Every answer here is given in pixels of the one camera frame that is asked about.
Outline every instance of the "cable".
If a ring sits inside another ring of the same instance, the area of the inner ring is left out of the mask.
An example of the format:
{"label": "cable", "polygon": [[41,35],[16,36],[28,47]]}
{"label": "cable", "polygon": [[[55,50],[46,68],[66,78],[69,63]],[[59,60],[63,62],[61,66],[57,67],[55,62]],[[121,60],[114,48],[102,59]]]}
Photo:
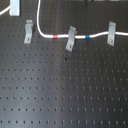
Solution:
{"label": "cable", "polygon": [[9,11],[10,10],[10,5],[5,8],[3,11],[0,12],[0,15],[4,14],[5,12]]}
{"label": "cable", "polygon": [[[40,29],[40,25],[39,25],[40,5],[41,5],[41,0],[39,0],[39,2],[38,2],[38,9],[37,9],[37,28],[38,28],[38,31],[39,31],[40,35],[44,38],[68,38],[69,37],[68,34],[47,35],[47,34],[42,33],[42,31]],[[76,35],[75,38],[76,39],[95,38],[95,37],[103,36],[103,35],[107,35],[107,34],[108,34],[108,31],[93,34],[93,35]],[[121,36],[128,36],[128,33],[123,33],[123,32],[115,32],[115,34],[116,35],[121,35]]]}

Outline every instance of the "white cable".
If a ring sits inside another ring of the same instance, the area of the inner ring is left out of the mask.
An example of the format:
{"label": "white cable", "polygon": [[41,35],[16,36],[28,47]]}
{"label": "white cable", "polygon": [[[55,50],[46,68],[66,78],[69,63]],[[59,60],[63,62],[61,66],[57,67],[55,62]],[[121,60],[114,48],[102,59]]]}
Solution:
{"label": "white cable", "polygon": [[[42,31],[40,29],[40,25],[39,25],[40,5],[41,5],[41,0],[39,0],[39,2],[38,2],[38,9],[37,9],[37,28],[38,28],[40,35],[43,36],[44,38],[54,38],[54,36],[55,36],[55,38],[68,38],[69,37],[68,34],[47,35],[47,34],[42,33]],[[93,34],[93,35],[76,35],[75,38],[76,39],[95,38],[95,37],[103,36],[103,35],[107,35],[107,34],[108,34],[108,31]],[[123,33],[123,32],[115,32],[115,34],[116,35],[122,35],[122,36],[128,36],[128,33]]]}
{"label": "white cable", "polygon": [[5,12],[9,11],[10,10],[10,5],[5,8],[3,11],[0,12],[0,15],[4,14]]}
{"label": "white cable", "polygon": [[128,33],[124,33],[124,32],[116,32],[116,35],[120,35],[120,36],[128,36]]}
{"label": "white cable", "polygon": [[98,37],[98,36],[103,36],[103,35],[107,35],[108,32],[101,32],[101,33],[97,33],[97,34],[94,34],[94,35],[90,35],[90,38],[95,38],[95,37]]}

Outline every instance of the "metal surface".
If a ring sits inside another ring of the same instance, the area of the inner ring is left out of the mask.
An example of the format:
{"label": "metal surface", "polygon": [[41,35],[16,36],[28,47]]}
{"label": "metal surface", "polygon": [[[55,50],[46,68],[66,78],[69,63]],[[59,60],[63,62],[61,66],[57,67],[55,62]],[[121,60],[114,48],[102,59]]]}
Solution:
{"label": "metal surface", "polygon": [[66,49],[70,52],[72,52],[72,49],[74,47],[75,43],[75,35],[76,35],[76,28],[70,26],[70,30],[68,32],[69,38],[68,38],[68,43],[66,45]]}
{"label": "metal surface", "polygon": [[20,0],[10,0],[10,15],[11,16],[20,16]]}
{"label": "metal surface", "polygon": [[[21,1],[21,17],[0,17],[0,128],[128,128],[128,37],[76,40],[42,38],[25,45],[27,19],[36,23],[37,0]],[[0,9],[9,5],[0,1]],[[42,2],[41,30],[78,34],[128,32],[125,2]]]}
{"label": "metal surface", "polygon": [[32,20],[27,20],[26,25],[25,25],[25,30],[26,30],[26,36],[25,36],[25,40],[24,40],[25,44],[30,44],[31,43],[33,28],[34,28],[33,21]]}
{"label": "metal surface", "polygon": [[116,23],[110,22],[108,29],[107,43],[112,46],[114,46],[114,42],[115,42],[115,31],[116,31]]}

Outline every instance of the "dark background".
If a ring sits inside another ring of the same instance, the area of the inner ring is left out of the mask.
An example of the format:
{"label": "dark background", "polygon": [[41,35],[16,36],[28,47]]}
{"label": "dark background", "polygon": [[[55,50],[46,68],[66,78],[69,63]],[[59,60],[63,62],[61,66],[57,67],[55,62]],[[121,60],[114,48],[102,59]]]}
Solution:
{"label": "dark background", "polygon": [[[9,5],[0,1],[0,10]],[[21,16],[0,16],[0,128],[127,128],[128,37],[45,39],[36,26],[37,0],[21,0]],[[32,42],[24,44],[26,20]],[[128,32],[127,2],[42,1],[40,27],[46,34]]]}

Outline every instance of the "wire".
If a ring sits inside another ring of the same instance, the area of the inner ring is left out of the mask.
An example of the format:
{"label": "wire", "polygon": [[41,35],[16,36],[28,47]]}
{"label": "wire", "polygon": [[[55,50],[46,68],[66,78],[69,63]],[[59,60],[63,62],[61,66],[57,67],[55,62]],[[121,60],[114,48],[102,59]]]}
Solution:
{"label": "wire", "polygon": [[3,11],[0,12],[0,15],[4,14],[5,12],[9,11],[10,10],[10,5],[5,8]]}
{"label": "wire", "polygon": [[[40,29],[40,25],[39,25],[39,15],[40,15],[40,5],[41,5],[41,0],[39,0],[38,2],[38,9],[37,9],[37,28],[38,31],[40,33],[40,35],[44,38],[68,38],[69,35],[68,34],[62,34],[62,35],[47,35],[44,34],[41,29]],[[93,34],[93,35],[76,35],[75,38],[76,39],[85,39],[85,38],[96,38],[98,36],[103,36],[103,35],[107,35],[108,31],[106,32],[101,32],[101,33],[97,33],[97,34]],[[121,35],[121,36],[128,36],[128,33],[123,33],[123,32],[115,32],[116,35]]]}

